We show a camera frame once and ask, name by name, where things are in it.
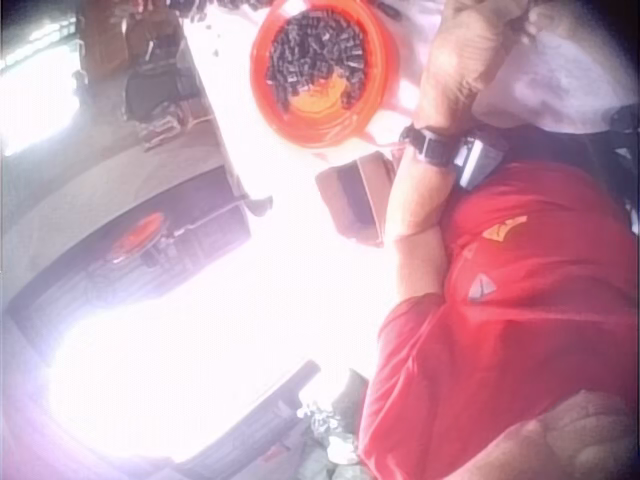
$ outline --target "nuts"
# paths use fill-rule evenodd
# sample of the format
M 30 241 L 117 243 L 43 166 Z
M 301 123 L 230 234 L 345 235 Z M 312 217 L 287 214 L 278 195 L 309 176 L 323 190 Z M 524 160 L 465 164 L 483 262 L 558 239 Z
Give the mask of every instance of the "nuts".
M 279 107 L 286 112 L 291 97 L 334 73 L 347 80 L 341 101 L 349 109 L 362 96 L 367 79 L 360 27 L 327 9 L 307 10 L 290 18 L 271 46 L 266 73 Z

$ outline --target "person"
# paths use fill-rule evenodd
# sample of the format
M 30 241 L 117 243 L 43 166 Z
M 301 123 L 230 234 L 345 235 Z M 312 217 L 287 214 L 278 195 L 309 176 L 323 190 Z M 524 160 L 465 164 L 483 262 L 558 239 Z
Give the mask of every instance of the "person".
M 446 0 L 416 128 L 473 124 L 528 8 Z M 638 426 L 626 212 L 576 166 L 526 155 L 470 193 L 454 183 L 452 166 L 406 147 L 384 233 L 398 305 L 379 333 L 361 458 L 380 480 L 616 478 Z

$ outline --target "orange bowl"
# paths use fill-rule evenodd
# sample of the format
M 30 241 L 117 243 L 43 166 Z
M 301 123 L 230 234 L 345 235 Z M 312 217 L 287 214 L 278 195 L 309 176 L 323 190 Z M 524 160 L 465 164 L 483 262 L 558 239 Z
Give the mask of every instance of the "orange bowl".
M 309 92 L 290 99 L 287 112 L 278 106 L 266 82 L 269 51 L 276 36 L 293 16 L 310 9 L 333 10 L 364 33 L 367 80 L 360 100 L 342 108 L 346 81 L 334 74 Z M 395 43 L 374 12 L 362 0 L 277 0 L 262 24 L 251 51 L 251 88 L 258 109 L 280 136 L 310 148 L 330 147 L 365 131 L 395 81 L 398 54 Z

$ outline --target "brown box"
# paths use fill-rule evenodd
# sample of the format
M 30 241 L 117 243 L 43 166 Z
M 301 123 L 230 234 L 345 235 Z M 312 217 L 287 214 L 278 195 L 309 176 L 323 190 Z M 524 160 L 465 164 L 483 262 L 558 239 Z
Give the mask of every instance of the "brown box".
M 316 184 L 340 235 L 382 246 L 393 163 L 375 152 L 316 176 Z

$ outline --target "red shirt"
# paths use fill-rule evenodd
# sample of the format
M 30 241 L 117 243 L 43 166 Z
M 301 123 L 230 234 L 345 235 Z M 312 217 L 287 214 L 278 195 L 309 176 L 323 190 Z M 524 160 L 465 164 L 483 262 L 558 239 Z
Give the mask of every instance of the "red shirt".
M 637 237 L 581 171 L 504 166 L 453 202 L 444 296 L 398 305 L 360 431 L 381 480 L 453 473 L 580 390 L 638 391 Z

